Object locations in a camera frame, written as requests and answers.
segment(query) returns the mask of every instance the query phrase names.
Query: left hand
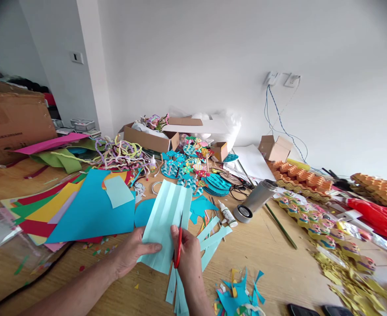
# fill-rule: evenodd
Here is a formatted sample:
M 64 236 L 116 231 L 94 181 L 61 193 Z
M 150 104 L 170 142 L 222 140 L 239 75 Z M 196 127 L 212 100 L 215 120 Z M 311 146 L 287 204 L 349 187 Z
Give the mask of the left hand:
M 116 279 L 128 274 L 136 265 L 136 261 L 142 255 L 157 253 L 161 250 L 161 244 L 143 244 L 142 237 L 144 227 L 138 227 L 107 257 L 109 264 L 115 273 Z

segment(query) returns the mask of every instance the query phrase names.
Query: right hand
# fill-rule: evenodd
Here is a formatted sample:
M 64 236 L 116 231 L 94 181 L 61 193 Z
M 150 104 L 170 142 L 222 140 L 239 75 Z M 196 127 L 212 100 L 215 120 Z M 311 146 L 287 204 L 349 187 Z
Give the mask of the right hand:
M 179 243 L 179 228 L 176 225 L 170 227 L 173 238 L 174 249 L 177 249 Z M 188 230 L 182 230 L 180 262 L 178 272 L 183 284 L 203 284 L 202 263 L 201 263 L 201 245 L 199 239 L 193 236 Z

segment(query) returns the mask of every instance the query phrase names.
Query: stainless steel bottle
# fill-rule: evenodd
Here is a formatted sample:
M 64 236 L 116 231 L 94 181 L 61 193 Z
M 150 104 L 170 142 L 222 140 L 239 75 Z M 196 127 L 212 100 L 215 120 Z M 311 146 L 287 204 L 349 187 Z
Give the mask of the stainless steel bottle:
M 277 188 L 277 183 L 265 179 L 264 181 L 259 182 L 259 184 L 243 202 L 243 205 L 252 212 L 256 212 L 277 192 Z

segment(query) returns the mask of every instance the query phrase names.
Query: red bag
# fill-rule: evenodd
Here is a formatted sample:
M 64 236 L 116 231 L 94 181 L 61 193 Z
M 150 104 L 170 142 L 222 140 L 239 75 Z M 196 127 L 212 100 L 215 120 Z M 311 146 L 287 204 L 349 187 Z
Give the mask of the red bag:
M 356 198 L 348 199 L 347 205 L 362 213 L 359 219 L 367 222 L 375 233 L 387 238 L 387 207 Z

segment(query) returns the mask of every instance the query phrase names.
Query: glue stick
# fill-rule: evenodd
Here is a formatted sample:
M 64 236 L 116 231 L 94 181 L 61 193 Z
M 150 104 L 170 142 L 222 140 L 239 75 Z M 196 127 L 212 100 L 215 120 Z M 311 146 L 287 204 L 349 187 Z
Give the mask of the glue stick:
M 236 219 L 234 218 L 234 216 L 229 211 L 229 209 L 227 208 L 227 206 L 225 206 L 223 203 L 221 203 L 220 200 L 218 200 L 218 202 L 220 203 L 221 213 L 223 213 L 224 218 L 227 220 L 228 225 L 231 228 L 236 227 L 238 223 L 237 223 Z

